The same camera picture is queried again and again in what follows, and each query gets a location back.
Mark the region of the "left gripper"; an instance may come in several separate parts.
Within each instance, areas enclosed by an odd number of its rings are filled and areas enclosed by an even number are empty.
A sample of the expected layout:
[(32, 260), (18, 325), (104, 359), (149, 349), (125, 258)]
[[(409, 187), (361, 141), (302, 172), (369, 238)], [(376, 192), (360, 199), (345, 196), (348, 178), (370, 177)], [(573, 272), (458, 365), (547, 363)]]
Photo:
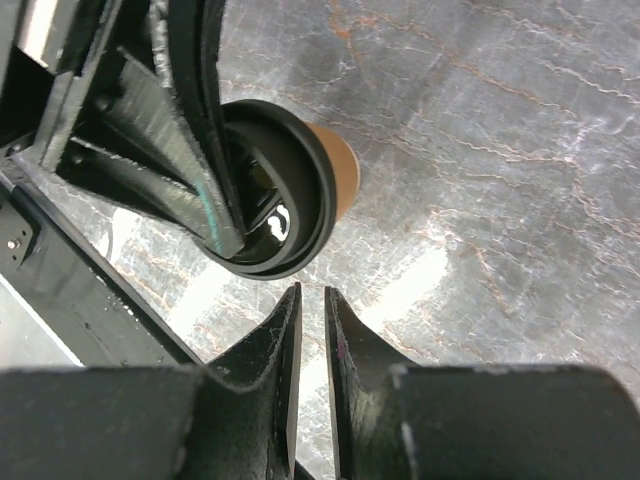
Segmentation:
[(117, 1), (1, 4), (1, 158), (43, 170), (156, 219), (209, 248), (152, 49), (109, 45)]

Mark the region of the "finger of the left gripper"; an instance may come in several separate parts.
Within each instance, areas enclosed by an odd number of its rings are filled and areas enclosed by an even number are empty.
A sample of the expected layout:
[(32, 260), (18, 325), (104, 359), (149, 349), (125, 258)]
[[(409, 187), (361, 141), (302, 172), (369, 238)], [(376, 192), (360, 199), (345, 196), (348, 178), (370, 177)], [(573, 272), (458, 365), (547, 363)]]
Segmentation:
[(179, 131), (195, 159), (187, 181), (204, 208), (209, 248), (229, 259), (245, 247), (245, 225), (220, 102), (223, 1), (152, 1), (152, 55)]

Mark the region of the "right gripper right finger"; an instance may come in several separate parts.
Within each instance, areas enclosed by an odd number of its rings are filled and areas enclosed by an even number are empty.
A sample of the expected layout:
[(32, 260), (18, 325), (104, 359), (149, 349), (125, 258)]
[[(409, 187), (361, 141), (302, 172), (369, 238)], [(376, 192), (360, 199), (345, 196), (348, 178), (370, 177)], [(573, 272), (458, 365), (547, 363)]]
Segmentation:
[(412, 361), (366, 326), (338, 289), (325, 289), (324, 310), (336, 477), (408, 479), (389, 370)]

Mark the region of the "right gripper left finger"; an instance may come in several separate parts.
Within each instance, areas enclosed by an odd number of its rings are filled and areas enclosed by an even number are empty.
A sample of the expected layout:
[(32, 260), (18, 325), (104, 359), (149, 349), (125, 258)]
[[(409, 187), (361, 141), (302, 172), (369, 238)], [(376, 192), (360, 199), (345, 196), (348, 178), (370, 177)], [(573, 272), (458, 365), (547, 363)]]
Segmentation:
[(293, 478), (301, 341), (295, 283), (259, 326), (208, 364), (178, 478)]

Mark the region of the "black cup lid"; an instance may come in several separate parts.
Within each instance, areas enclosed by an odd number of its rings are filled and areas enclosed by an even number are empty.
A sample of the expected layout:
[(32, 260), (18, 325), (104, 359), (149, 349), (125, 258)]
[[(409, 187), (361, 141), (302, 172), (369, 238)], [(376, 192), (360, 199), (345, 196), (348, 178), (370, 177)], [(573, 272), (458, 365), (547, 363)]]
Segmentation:
[(245, 215), (245, 246), (224, 259), (198, 241), (215, 263), (252, 280), (276, 280), (308, 265), (337, 220), (328, 154), (311, 127), (263, 100), (222, 106), (232, 179)]

